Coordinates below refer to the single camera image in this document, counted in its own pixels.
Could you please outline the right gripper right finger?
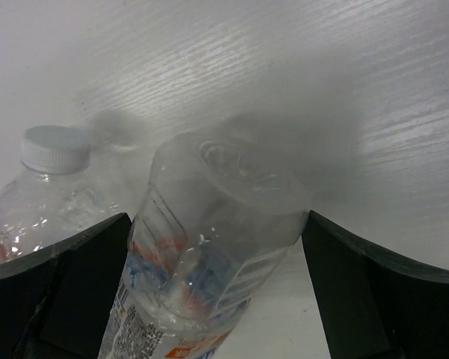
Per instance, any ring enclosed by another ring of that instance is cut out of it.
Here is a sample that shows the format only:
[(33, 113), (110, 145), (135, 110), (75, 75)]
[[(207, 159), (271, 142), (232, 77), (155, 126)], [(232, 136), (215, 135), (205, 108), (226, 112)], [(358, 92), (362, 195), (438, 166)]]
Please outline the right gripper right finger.
[(316, 212), (302, 245), (332, 358), (449, 358), (449, 270)]

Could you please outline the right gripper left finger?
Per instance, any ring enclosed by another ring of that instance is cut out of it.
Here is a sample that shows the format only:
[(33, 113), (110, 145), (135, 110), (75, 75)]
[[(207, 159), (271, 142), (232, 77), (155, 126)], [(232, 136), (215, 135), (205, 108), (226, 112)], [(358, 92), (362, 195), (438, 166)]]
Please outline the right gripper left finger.
[(114, 215), (0, 265), (0, 358), (97, 358), (131, 221)]

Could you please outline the clear bottle white printed label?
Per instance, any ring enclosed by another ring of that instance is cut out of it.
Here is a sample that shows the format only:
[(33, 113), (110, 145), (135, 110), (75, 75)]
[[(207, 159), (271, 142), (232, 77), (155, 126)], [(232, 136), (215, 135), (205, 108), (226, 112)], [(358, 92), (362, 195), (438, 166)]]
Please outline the clear bottle white printed label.
[(276, 153), (188, 132), (156, 151), (100, 358), (211, 358), (298, 241), (308, 193)]

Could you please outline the crushed bottle blue label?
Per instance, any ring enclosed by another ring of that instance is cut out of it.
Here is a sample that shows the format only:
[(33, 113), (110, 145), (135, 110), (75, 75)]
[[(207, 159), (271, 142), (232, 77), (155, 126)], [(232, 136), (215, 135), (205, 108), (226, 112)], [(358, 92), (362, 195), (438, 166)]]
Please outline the crushed bottle blue label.
[(25, 130), (22, 172), (0, 192), (0, 264), (74, 236), (119, 213), (134, 216), (138, 149), (98, 129)]

